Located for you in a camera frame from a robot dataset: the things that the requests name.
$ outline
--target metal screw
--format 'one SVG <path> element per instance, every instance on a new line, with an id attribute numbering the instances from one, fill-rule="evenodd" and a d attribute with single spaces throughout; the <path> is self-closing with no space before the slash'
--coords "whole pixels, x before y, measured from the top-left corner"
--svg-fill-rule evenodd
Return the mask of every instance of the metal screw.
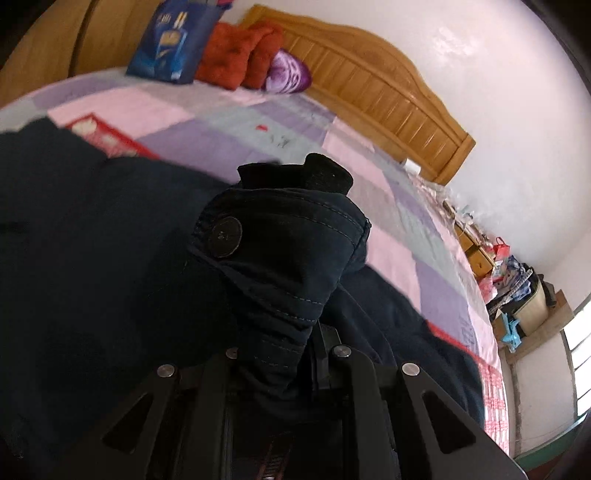
<path id="1" fill-rule="evenodd" d="M 347 358 L 351 355 L 351 348 L 346 345 L 337 345 L 333 348 L 333 353 L 340 358 Z"/>
<path id="2" fill-rule="evenodd" d="M 416 377 L 421 372 L 421 369 L 418 365 L 409 363 L 402 366 L 402 371 L 409 377 Z"/>
<path id="3" fill-rule="evenodd" d="M 238 347 L 233 346 L 232 348 L 226 350 L 226 356 L 231 360 L 235 360 L 236 358 L 238 358 Z"/>
<path id="4" fill-rule="evenodd" d="M 170 364 L 160 365 L 158 367 L 158 370 L 156 370 L 156 373 L 158 374 L 159 377 L 162 377 L 162 378 L 172 377 L 174 375 L 174 365 L 170 365 Z"/>

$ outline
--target red pillow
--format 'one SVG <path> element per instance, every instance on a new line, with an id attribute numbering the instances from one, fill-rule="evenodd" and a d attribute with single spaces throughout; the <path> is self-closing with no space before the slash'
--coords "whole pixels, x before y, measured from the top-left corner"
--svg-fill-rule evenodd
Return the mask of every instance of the red pillow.
<path id="1" fill-rule="evenodd" d="M 209 37 L 195 78 L 236 90 L 244 81 L 253 49 L 265 34 L 271 32 L 270 27 L 243 30 L 219 22 Z"/>
<path id="2" fill-rule="evenodd" d="M 242 82 L 243 87 L 258 90 L 265 84 L 271 62 L 283 45 L 283 27 L 269 20 L 260 20 L 248 30 L 265 32 L 248 59 L 246 76 Z"/>

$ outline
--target window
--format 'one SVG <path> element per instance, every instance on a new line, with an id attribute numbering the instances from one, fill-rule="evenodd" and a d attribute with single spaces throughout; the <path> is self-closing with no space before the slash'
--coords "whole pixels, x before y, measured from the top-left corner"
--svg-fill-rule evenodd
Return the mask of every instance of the window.
<path id="1" fill-rule="evenodd" d="M 564 327 L 574 368 L 577 415 L 591 408 L 591 303 L 587 301 L 574 319 Z"/>

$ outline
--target blue bag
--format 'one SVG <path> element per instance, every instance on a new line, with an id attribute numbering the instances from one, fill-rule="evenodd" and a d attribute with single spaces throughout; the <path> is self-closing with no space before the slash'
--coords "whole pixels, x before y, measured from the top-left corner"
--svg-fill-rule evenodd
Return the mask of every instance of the blue bag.
<path id="1" fill-rule="evenodd" d="M 165 0 L 152 16 L 128 75 L 191 83 L 213 27 L 225 9 L 203 0 Z"/>

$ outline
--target navy jacket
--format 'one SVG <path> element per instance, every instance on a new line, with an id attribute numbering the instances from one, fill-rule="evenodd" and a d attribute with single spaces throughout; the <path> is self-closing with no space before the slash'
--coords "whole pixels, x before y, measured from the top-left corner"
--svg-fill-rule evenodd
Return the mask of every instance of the navy jacket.
<path id="1" fill-rule="evenodd" d="M 335 164 L 245 167 L 228 188 L 46 119 L 0 152 L 0 436 L 34 476 L 163 363 L 238 346 L 253 385 L 290 398 L 319 319 L 375 362 L 421 365 L 483 424 L 474 361 L 365 266 L 371 226 Z"/>

